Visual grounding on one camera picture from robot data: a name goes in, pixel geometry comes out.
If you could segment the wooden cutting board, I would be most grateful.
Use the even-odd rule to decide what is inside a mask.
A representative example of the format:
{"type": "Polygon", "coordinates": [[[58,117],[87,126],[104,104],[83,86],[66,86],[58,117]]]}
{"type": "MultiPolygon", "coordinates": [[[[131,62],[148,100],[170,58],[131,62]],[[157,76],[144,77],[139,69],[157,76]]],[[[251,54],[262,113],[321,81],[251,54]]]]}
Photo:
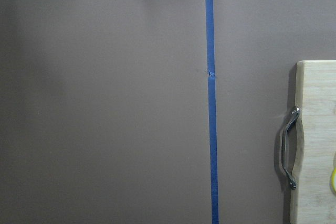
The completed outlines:
{"type": "Polygon", "coordinates": [[[291,223],[335,223],[335,61],[297,63],[297,148],[292,174],[291,223]]]}

